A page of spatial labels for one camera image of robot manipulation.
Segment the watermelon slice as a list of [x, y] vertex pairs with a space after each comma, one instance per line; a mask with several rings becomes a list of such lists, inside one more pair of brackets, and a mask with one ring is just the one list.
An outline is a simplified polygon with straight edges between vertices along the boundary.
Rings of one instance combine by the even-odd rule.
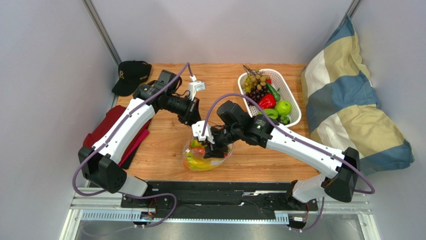
[[195, 157], [195, 158], [201, 158], [203, 159], [206, 151], [204, 147], [194, 147], [190, 149], [190, 153]]

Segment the clear orange zip top bag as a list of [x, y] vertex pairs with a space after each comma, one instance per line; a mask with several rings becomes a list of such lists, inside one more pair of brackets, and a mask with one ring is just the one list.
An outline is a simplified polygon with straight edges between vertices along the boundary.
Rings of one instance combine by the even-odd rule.
[[193, 137], [190, 137], [182, 150], [183, 165], [191, 171], [209, 171], [223, 164], [233, 153], [234, 144], [227, 146], [224, 157], [204, 158], [206, 151], [204, 145]]

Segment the yellow banana bunch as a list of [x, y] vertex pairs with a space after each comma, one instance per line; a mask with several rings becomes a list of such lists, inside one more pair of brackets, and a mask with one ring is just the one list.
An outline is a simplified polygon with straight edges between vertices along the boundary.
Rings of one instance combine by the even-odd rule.
[[191, 171], [209, 171], [219, 167], [226, 158], [197, 158], [190, 151], [183, 153], [183, 165]]

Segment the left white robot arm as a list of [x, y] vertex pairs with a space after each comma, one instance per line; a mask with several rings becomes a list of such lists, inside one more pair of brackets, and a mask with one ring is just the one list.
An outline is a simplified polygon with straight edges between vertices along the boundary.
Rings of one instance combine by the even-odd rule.
[[181, 82], [180, 75], [163, 70], [158, 80], [139, 86], [124, 112], [100, 140], [79, 150], [77, 173], [106, 192], [143, 196], [148, 184], [128, 174], [119, 163], [132, 140], [159, 110], [176, 114], [179, 122], [187, 126], [201, 120], [196, 93], [205, 90], [205, 83], [191, 75], [188, 95], [181, 96], [176, 94]]

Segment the pink folded cloth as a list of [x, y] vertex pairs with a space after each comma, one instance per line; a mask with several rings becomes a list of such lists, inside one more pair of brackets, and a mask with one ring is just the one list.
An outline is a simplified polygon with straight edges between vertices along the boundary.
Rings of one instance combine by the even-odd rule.
[[132, 142], [130, 143], [130, 145], [128, 146], [128, 148], [126, 149], [125, 153], [123, 154], [123, 157], [119, 163], [119, 166], [125, 170], [127, 170], [135, 155], [136, 155], [136, 151], [138, 150], [139, 146], [141, 145], [141, 143], [146, 139], [146, 137], [149, 135], [149, 130], [148, 129], [143, 129], [141, 130], [137, 136], [132, 140]]

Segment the dark purple grape bunch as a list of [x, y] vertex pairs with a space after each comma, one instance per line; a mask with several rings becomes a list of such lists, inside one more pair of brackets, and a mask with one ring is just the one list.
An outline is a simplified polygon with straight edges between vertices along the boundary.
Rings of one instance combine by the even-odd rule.
[[269, 90], [266, 86], [263, 86], [260, 90], [255, 86], [252, 87], [249, 92], [245, 95], [251, 98], [254, 102], [258, 103], [265, 95], [269, 94]]

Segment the red bell pepper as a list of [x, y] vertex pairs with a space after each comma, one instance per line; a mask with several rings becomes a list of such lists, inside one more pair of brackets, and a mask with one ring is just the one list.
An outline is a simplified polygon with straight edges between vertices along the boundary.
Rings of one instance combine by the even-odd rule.
[[276, 100], [274, 96], [269, 93], [261, 98], [261, 100], [257, 103], [259, 107], [263, 110], [265, 109], [273, 109], [276, 105]]

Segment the black baseball cap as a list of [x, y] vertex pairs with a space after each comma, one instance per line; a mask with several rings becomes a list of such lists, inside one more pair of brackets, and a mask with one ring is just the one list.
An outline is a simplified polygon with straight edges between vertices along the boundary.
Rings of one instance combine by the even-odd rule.
[[118, 65], [118, 81], [111, 92], [117, 96], [132, 95], [140, 84], [146, 82], [151, 74], [152, 65], [145, 61], [127, 60]]

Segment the dark purple mangosteen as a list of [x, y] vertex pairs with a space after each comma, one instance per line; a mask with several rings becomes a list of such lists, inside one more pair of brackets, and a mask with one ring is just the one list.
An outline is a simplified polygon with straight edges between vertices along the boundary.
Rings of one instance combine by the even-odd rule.
[[277, 120], [283, 125], [288, 125], [291, 122], [287, 115], [280, 115]]

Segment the brown longan bunch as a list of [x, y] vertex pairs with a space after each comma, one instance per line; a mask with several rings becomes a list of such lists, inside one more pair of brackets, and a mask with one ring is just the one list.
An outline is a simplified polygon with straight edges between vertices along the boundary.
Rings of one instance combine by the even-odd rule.
[[246, 78], [240, 86], [246, 93], [253, 93], [255, 90], [260, 91], [267, 85], [266, 83], [272, 83], [271, 77], [259, 68], [251, 69], [249, 66], [243, 65], [243, 69], [246, 73]]

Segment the green cucumber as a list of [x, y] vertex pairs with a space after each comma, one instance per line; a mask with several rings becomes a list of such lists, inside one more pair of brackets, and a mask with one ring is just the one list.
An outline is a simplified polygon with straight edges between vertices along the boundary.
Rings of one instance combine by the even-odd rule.
[[274, 100], [276, 102], [279, 102], [281, 100], [281, 96], [278, 93], [278, 91], [268, 82], [266, 82], [266, 87], [267, 87], [268, 91], [270, 92], [270, 94], [272, 94]]

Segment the dark red folded cloth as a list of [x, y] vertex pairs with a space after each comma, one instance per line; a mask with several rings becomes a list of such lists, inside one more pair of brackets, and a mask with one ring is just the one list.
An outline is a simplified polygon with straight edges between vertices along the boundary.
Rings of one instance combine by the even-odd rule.
[[[102, 122], [96, 127], [96, 129], [85, 137], [82, 145], [84, 147], [91, 148], [94, 145], [94, 143], [100, 140], [101, 137], [104, 136], [110, 130], [110, 128], [115, 124], [115, 122], [120, 118], [120, 116], [124, 112], [125, 112], [125, 107], [121, 105], [117, 105], [113, 107], [112, 109], [110, 109], [106, 113], [105, 118], [102, 120]], [[141, 130], [148, 129], [150, 123], [151, 121], [149, 120], [147, 123], [143, 125]]]

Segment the white perforated plastic basket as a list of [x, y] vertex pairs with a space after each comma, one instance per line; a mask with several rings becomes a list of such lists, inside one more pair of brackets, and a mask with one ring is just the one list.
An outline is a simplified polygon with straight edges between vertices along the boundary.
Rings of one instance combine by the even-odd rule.
[[[264, 68], [260, 69], [264, 71], [265, 74], [269, 75], [271, 78], [271, 85], [278, 91], [281, 100], [280, 101], [288, 101], [292, 105], [291, 113], [287, 116], [290, 118], [290, 123], [286, 125], [286, 127], [292, 127], [299, 123], [302, 118], [302, 112], [297, 104], [296, 98], [294, 97], [292, 91], [290, 90], [289, 85], [284, 80], [284, 77], [276, 70]], [[239, 87], [239, 91], [242, 95], [245, 95], [246, 91], [240, 86], [240, 84], [246, 79], [246, 72], [239, 76], [237, 80], [237, 85]]]

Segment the blue yellow checked pillow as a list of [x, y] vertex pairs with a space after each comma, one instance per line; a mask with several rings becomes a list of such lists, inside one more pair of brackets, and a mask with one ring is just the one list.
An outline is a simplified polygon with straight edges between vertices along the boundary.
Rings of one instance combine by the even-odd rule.
[[381, 109], [349, 16], [304, 68], [301, 84], [310, 138], [357, 150], [363, 175], [405, 169], [415, 161], [411, 144]]

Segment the silver aluminium frame rail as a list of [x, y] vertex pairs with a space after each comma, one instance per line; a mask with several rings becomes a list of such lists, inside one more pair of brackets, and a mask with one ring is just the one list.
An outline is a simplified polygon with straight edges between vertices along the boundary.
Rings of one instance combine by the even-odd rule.
[[111, 55], [113, 61], [118, 66], [122, 60], [118, 54], [117, 49], [115, 48], [113, 41], [108, 34], [108, 31], [101, 19], [101, 16], [99, 15], [94, 3], [92, 0], [82, 0], [83, 5], [86, 8], [86, 11], [88, 12], [93, 24], [95, 25], [104, 45], [106, 46], [109, 54]]

